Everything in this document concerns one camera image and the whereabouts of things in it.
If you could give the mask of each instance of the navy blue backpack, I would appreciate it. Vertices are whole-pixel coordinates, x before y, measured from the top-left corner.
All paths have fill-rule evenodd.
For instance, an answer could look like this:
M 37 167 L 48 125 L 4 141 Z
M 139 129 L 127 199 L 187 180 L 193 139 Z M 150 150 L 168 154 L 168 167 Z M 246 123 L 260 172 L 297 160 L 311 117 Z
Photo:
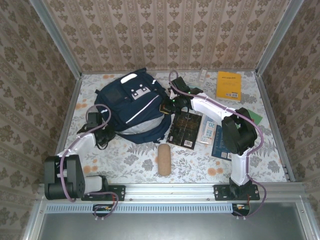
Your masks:
M 136 144 L 157 143 L 164 138 L 171 125 L 171 115 L 163 114 L 159 109 L 167 94 L 146 68 L 120 77 L 95 92 L 94 104 L 110 108 L 108 125 L 119 136 Z M 97 109 L 106 120 L 109 112 L 101 106 Z

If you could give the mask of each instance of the brown cylinder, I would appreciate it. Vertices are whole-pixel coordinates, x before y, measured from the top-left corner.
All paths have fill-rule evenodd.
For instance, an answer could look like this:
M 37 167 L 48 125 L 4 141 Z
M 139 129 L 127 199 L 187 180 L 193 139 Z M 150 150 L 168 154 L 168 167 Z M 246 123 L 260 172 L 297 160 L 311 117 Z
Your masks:
M 161 176 L 171 174 L 171 151 L 168 144 L 158 146 L 158 173 Z

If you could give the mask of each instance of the floral tablecloth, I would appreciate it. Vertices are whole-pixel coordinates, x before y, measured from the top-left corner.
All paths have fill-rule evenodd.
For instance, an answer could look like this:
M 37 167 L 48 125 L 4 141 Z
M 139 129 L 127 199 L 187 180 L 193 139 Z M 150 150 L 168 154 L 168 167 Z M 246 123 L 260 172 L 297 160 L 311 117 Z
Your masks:
M 245 107 L 263 117 L 259 124 L 265 142 L 263 147 L 250 157 L 250 175 L 260 182 L 286 182 L 285 173 L 279 157 L 277 146 L 270 129 L 267 114 L 260 96 L 253 72 L 238 72 L 242 75 L 242 100 L 231 102 L 220 100 L 221 103 L 238 109 Z M 214 98 L 216 92 L 217 72 L 209 72 L 203 86 L 196 79 L 197 72 L 179 72 L 190 86 L 202 88 Z M 85 123 L 85 113 L 94 104 L 95 90 L 121 77 L 122 74 L 91 74 L 82 76 L 82 86 L 73 114 L 66 145 L 75 139 L 76 132 Z M 169 87 L 169 73 L 154 73 L 153 76 L 166 89 Z M 158 144 L 134 144 L 116 136 L 107 149 L 92 149 L 81 162 L 87 175 L 105 175 L 109 183 L 217 183 L 228 182 L 231 174 L 231 162 L 211 156 L 212 146 L 197 143 L 194 150 L 171 146 L 172 173 L 169 176 L 158 174 Z

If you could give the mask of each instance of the damask wallpaper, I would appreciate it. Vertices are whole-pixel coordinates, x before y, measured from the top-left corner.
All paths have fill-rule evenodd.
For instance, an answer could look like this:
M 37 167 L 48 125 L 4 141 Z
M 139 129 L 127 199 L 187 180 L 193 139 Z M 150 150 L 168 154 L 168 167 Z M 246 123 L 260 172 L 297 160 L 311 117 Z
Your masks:
M 44 0 L 85 73 L 254 69 L 290 0 Z
M 75 79 L 28 0 L 0 0 L 0 239 L 23 235 Z
M 291 166 L 320 223 L 320 0 L 305 0 L 262 76 Z

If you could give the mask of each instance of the purple cable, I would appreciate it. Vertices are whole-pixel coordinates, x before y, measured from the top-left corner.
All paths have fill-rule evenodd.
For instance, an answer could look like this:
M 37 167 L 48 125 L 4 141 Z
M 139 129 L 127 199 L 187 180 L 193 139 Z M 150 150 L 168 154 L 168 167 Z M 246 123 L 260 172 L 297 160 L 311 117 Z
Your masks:
M 205 101 L 208 101 L 208 102 L 210 102 L 211 104 L 216 105 L 217 107 L 223 109 L 224 111 L 227 111 L 227 112 L 229 112 L 229 113 L 231 113 L 231 114 L 234 114 L 234 115 L 238 116 L 239 118 L 242 118 L 242 119 L 246 120 L 246 121 L 249 122 L 251 125 L 253 125 L 253 126 L 255 127 L 255 129 L 258 131 L 258 133 L 259 133 L 259 135 L 260 135 L 261 141 L 260 141 L 260 144 L 259 144 L 256 148 L 252 149 L 251 151 L 249 151 L 249 152 L 246 154 L 246 157 L 245 157 L 245 160 L 246 160 L 245 174 L 246 174 L 246 176 L 247 176 L 253 183 L 259 185 L 259 186 L 263 189 L 264 195 L 263 195 L 263 198 L 262 198 L 262 201 L 261 201 L 260 206 L 259 206 L 253 213 L 251 213 L 251 214 L 249 214 L 249 215 L 247 215 L 247 216 L 243 216 L 243 215 L 240 214 L 239 212 L 234 211 L 235 213 L 237 213 L 237 214 L 240 215 L 241 217 L 246 217 L 246 218 L 252 217 L 252 216 L 253 216 L 254 214 L 256 214 L 256 213 L 260 210 L 260 208 L 264 205 L 265 200 L 266 200 L 266 198 L 267 198 L 267 190 L 266 190 L 265 186 L 263 186 L 260 182 L 257 182 L 257 181 L 255 181 L 255 180 L 253 180 L 253 178 L 249 175 L 249 155 L 252 154 L 252 153 L 254 153 L 255 151 L 257 151 L 257 150 L 258 150 L 259 148 L 261 148 L 262 145 L 264 144 L 264 136 L 263 136 L 263 133 L 262 133 L 261 129 L 260 129 L 253 121 L 251 121 L 251 119 L 249 119 L 249 118 L 247 118 L 247 117 L 245 117 L 245 116 L 237 113 L 236 111 L 233 111 L 233 110 L 229 109 L 228 107 L 226 107 L 226 106 L 224 106 L 224 105 L 222 105 L 222 104 L 220 104 L 220 103 L 218 103 L 218 102 L 213 101 L 213 100 L 210 99 L 210 98 L 206 98 L 206 97 L 201 96 L 201 95 L 194 95 L 194 94 L 190 94 L 190 93 L 186 93 L 186 92 L 180 91 L 179 89 L 177 89 L 177 88 L 171 83 L 171 74 L 172 74 L 172 73 L 175 73 L 175 74 L 176 74 L 176 78 L 178 78 L 178 72 L 177 72 L 176 70 L 172 70 L 172 71 L 169 73 L 169 84 L 170 84 L 171 88 L 173 88 L 175 91 L 177 91 L 178 93 L 180 93 L 180 94 L 182 94 L 182 95 L 186 95 L 186 96 L 189 96 L 189 97 L 199 98 L 199 99 L 203 99 L 203 100 L 205 100 Z
M 111 194 L 111 195 L 115 196 L 116 202 L 115 202 L 113 208 L 110 210 L 110 212 L 106 216 L 104 216 L 104 218 L 108 218 L 116 210 L 116 208 L 118 206 L 118 203 L 119 203 L 118 195 L 115 192 L 112 192 L 112 191 L 91 192 L 91 193 L 89 193 L 89 195 L 107 195 L 107 194 Z M 100 209 L 100 208 L 103 208 L 103 207 L 104 206 L 96 206 L 95 209 L 94 209 L 93 215 L 98 218 L 97 210 Z
M 85 120 L 86 120 L 86 122 L 88 122 L 88 114 L 89 114 L 89 111 L 90 111 L 92 108 L 97 107 L 97 106 L 104 107 L 104 108 L 106 108 L 106 109 L 109 111 L 108 119 L 107 119 L 104 123 L 102 123 L 101 125 L 99 125 L 99 126 L 93 128 L 93 129 L 85 132 L 84 134 L 80 135 L 80 137 L 78 137 L 76 140 L 74 140 L 74 142 L 71 143 L 71 145 L 64 151 L 64 153 L 63 153 L 63 155 L 62 155 L 62 157 L 61 157 L 61 160 L 60 160 L 60 179 L 61 179 L 62 189 L 63 189 L 63 192 L 64 192 L 65 197 L 66 197 L 70 202 L 72 202 L 72 203 L 74 203 L 74 202 L 76 201 L 76 199 L 72 199 L 72 198 L 70 197 L 68 191 L 67 191 L 67 187 L 66 187 L 66 183 L 65 183 L 65 178 L 64 178 L 64 161 L 65 161 L 65 157 L 66 157 L 66 155 L 70 152 L 70 149 L 72 149 L 72 148 L 77 144 L 77 142 L 78 142 L 81 138 L 83 138 L 84 136 L 92 133 L 93 131 L 95 131 L 95 130 L 97 130 L 97 129 L 100 129 L 100 128 L 105 127 L 105 126 L 108 124 L 108 122 L 109 122 L 109 120 L 110 120 L 110 118 L 111 118 L 111 110 L 110 110 L 109 107 L 107 107 L 107 106 L 104 105 L 104 104 L 96 104 L 96 105 L 93 105 L 93 106 L 89 107 L 88 110 L 87 110 L 86 113 L 85 113 Z

